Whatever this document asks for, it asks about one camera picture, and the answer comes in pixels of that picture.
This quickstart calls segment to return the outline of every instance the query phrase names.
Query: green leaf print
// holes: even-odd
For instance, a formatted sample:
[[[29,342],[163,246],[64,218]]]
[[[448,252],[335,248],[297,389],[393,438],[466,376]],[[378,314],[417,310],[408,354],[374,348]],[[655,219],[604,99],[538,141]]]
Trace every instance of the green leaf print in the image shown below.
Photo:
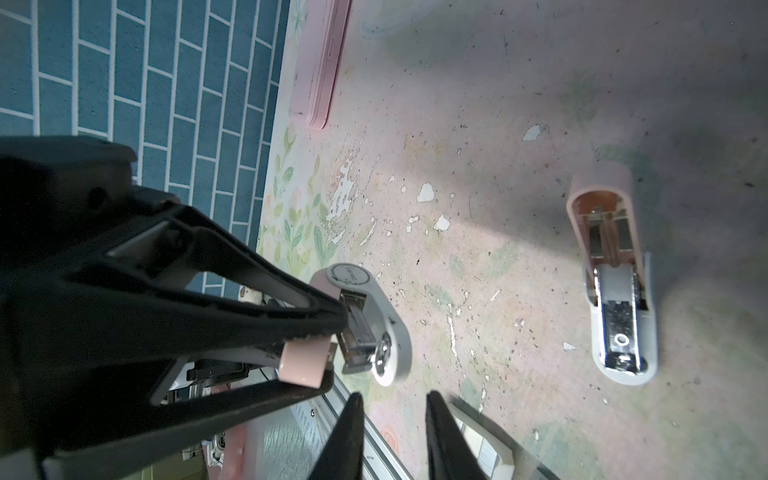
[[[288,167],[283,172],[283,179],[282,179],[282,181],[285,182],[285,183],[288,183],[292,176],[293,176],[293,167]]]

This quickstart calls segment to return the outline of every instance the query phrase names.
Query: paint chip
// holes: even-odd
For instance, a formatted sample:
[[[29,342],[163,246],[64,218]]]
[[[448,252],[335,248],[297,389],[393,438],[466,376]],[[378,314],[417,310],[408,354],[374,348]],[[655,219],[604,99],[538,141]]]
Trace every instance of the paint chip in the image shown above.
[[[449,222],[448,219],[445,218],[445,215],[440,215],[440,218],[437,219],[437,223],[435,223],[434,228],[438,232],[445,232],[450,226],[451,226],[451,222]]]
[[[432,189],[432,184],[423,184],[422,191],[419,192],[419,196],[416,197],[417,202],[431,202],[435,199],[435,191]]]
[[[346,232],[346,228],[341,230],[341,232],[339,232],[338,235],[336,235],[334,238],[332,238],[331,239],[331,243],[333,243],[334,245],[338,245],[339,242],[341,241],[341,238],[344,236],[344,232]]]
[[[368,240],[370,240],[371,237],[373,236],[373,231],[376,228],[376,218],[371,217],[371,222],[373,223],[373,225],[371,225],[371,230],[369,230],[368,235],[366,235],[366,237],[364,239],[362,239],[362,242],[360,242],[360,246],[361,247],[363,245],[365,245],[366,243],[368,243]]]
[[[458,352],[456,351],[456,331],[453,329],[453,318],[448,317],[448,327],[451,330],[451,352],[453,357],[458,360]]]
[[[539,135],[541,135],[541,125],[536,124],[525,132],[525,135],[523,135],[523,141],[536,140]]]

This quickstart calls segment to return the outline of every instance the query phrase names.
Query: blue tiled surface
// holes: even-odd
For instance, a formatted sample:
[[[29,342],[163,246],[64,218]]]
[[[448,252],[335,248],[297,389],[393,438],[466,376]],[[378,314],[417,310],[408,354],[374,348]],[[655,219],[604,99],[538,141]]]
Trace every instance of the blue tiled surface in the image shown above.
[[[290,0],[0,3],[0,134],[126,144],[134,182],[255,247]],[[189,288],[239,286],[207,273]]]

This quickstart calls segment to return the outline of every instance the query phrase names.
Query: pink case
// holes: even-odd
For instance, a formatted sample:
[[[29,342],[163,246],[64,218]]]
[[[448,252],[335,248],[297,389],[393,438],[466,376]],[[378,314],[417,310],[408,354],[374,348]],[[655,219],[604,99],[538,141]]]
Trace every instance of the pink case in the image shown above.
[[[321,130],[328,121],[350,0],[309,0],[301,34],[290,117]]]

